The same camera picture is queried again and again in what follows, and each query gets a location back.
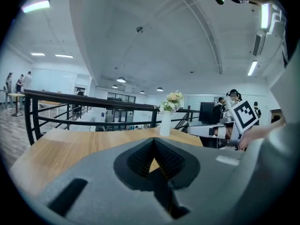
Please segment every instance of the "white flower vase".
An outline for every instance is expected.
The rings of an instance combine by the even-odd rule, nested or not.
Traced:
[[[171,130],[171,112],[164,111],[163,120],[160,125],[159,134],[164,137],[168,137],[170,135]]]

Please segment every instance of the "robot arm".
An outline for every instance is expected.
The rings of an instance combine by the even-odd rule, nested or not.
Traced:
[[[200,125],[187,128],[191,135],[207,138],[225,139],[226,126],[231,127],[230,141],[227,146],[238,146],[243,133],[258,121],[258,117],[248,101],[244,100],[221,114],[221,124]]]
[[[224,124],[189,126],[187,133],[199,137],[222,138],[226,136],[226,126]]]

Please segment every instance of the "wooden table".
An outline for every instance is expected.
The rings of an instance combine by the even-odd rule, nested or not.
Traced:
[[[15,97],[15,113],[12,114],[13,117],[20,117],[23,115],[23,113],[18,112],[18,101],[19,97],[24,97],[24,94],[21,93],[8,93],[9,96]]]
[[[11,167],[10,174],[18,186],[37,196],[49,182],[83,157],[150,137],[162,137],[158,127],[118,132],[74,132],[53,128],[23,153]],[[202,146],[199,137],[175,129],[164,138]],[[154,161],[150,170],[156,168],[158,164]]]
[[[62,105],[63,103],[56,103],[56,102],[50,102],[50,101],[43,101],[43,100],[40,100],[38,101],[38,104],[39,105],[45,105],[45,106],[48,106],[48,107],[54,107],[54,106],[58,106],[58,105]],[[56,108],[56,115],[59,115],[60,113],[60,108]]]

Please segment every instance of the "railing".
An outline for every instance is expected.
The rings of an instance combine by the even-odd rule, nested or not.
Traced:
[[[34,143],[33,138],[33,131],[36,135],[36,140],[41,138],[44,134],[41,133],[40,127],[48,122],[56,122],[58,125],[56,128],[58,128],[62,124],[66,124],[67,126],[64,129],[69,129],[70,125],[84,125],[84,126],[116,126],[117,123],[115,122],[87,122],[87,121],[76,121],[76,120],[70,120],[73,116],[75,116],[78,113],[81,113],[83,110],[83,106],[88,108],[90,107],[102,107],[106,109],[127,109],[127,110],[139,110],[139,111],[150,111],[152,112],[152,118],[151,121],[140,121],[140,122],[122,122],[120,123],[122,126],[127,125],[143,125],[143,124],[151,124],[152,128],[156,127],[156,124],[161,123],[161,121],[157,120],[157,114],[159,112],[158,108],[155,108],[153,105],[147,105],[147,104],[135,104],[135,103],[126,103],[126,102],[119,102],[119,101],[111,101],[111,100],[105,100],[105,99],[99,99],[95,97],[86,97],[86,96],[79,96],[79,95],[69,95],[69,94],[62,94],[62,93],[55,93],[55,92],[47,92],[47,91],[37,91],[37,90],[24,90],[25,94],[25,123],[26,123],[26,129],[27,129],[27,135],[30,144],[32,145]],[[63,103],[62,105],[58,106],[52,106],[48,108],[38,109],[38,101],[51,101],[51,102],[58,102]],[[30,111],[30,103],[32,102],[32,112]],[[69,109],[69,105],[79,105],[79,107],[76,107],[74,109],[81,109],[80,111],[76,112],[72,116],[69,116],[69,113],[73,111],[74,109]],[[58,114],[57,116],[50,118],[39,115],[40,112],[44,112],[50,109],[58,108],[67,106],[67,111],[63,112],[61,114]],[[194,118],[193,113],[199,113],[199,111],[191,110],[190,106],[188,109],[179,109],[177,111],[178,113],[186,113],[185,117],[182,119],[173,119],[171,121],[192,121]],[[67,119],[58,119],[60,116],[66,114]],[[33,126],[31,127],[31,121],[30,116],[32,115],[33,118]]]

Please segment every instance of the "floor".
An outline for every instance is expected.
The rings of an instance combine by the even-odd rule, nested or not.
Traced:
[[[14,113],[15,108],[2,109],[0,106],[0,155],[7,169],[30,147],[25,125],[25,116],[12,117],[11,115]],[[48,111],[41,112],[40,114],[47,117]],[[50,116],[56,116],[55,109],[51,110]],[[78,116],[74,116],[72,119],[76,120],[78,118]],[[55,126],[57,126],[57,123],[48,122],[41,127],[41,132],[47,132]]]

